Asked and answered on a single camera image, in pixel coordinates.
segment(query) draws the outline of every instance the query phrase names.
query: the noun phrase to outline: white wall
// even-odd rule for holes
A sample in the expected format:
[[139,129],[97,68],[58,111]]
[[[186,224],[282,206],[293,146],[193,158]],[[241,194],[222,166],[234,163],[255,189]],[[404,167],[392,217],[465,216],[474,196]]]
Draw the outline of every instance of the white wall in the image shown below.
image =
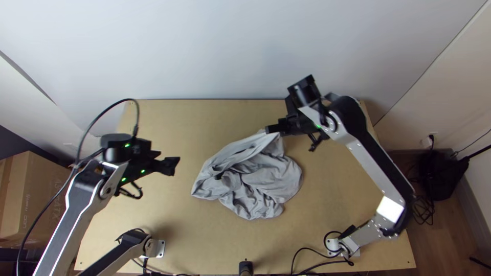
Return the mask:
[[0,50],[81,128],[123,97],[284,98],[309,74],[376,122],[483,3],[2,0]]
[[[53,102],[0,57],[0,125],[41,149],[61,158],[73,157],[82,130]],[[98,149],[98,139],[88,135],[82,156]]]
[[[487,2],[421,79],[375,126],[386,149],[460,150],[491,128],[491,3]],[[491,144],[491,134],[459,154]],[[471,159],[466,178],[491,228],[491,152]]]

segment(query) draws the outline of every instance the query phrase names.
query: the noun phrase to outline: wooden floor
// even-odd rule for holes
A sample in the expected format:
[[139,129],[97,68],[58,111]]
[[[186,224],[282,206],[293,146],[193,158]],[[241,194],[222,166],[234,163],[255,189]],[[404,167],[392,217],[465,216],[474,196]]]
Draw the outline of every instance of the wooden floor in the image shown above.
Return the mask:
[[[406,173],[415,162],[407,154],[391,155],[402,172]],[[420,187],[414,186],[417,193]],[[418,225],[411,220],[408,226],[409,240],[416,260],[415,269],[370,271],[370,276],[424,276],[424,275],[491,275],[488,270],[469,260],[475,256],[477,247],[471,229],[462,211],[457,196],[436,202],[433,226]],[[330,273],[329,275],[352,276],[354,273]]]

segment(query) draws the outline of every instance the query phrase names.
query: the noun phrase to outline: gray cloth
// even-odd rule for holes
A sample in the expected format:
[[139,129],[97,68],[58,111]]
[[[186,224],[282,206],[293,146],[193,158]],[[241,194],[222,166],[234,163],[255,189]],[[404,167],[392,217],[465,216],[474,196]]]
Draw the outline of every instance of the gray cloth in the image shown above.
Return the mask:
[[298,192],[301,176],[300,167],[284,155],[281,136],[259,131],[206,160],[191,195],[218,199],[244,219],[272,218]]

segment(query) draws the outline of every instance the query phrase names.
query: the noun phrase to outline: cardboard box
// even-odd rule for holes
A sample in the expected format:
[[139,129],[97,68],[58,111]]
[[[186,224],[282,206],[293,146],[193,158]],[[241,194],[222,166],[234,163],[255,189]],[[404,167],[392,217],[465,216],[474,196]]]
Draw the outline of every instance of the cardboard box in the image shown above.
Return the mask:
[[[0,247],[19,248],[32,222],[70,170],[30,151],[0,160]],[[47,245],[65,211],[62,192],[29,235],[26,248]]]

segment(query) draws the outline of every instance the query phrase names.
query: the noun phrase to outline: wooden table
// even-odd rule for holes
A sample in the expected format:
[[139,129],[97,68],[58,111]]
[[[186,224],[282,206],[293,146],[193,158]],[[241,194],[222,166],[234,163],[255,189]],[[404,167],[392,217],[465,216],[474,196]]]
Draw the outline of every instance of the wooden table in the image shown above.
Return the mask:
[[[244,220],[222,206],[191,196],[191,187],[206,159],[230,142],[275,124],[286,115],[281,100],[142,100],[139,136],[153,142],[164,156],[180,156],[174,177],[161,174],[138,181],[143,198],[113,198],[88,228],[75,269],[83,270],[116,246],[114,239],[136,227],[166,240],[164,257],[149,268],[172,273],[236,274],[238,263],[254,262],[255,273],[289,273],[300,247],[327,253],[323,237],[370,218],[382,193],[342,145],[323,142],[312,153],[306,135],[285,137],[286,154],[303,170],[303,186],[272,219]],[[128,104],[119,126],[131,133],[135,123]],[[367,271],[415,267],[406,232],[395,241],[362,247],[355,266],[332,264],[316,272]],[[295,271],[325,262],[301,252]],[[121,272],[141,272],[128,262]]]

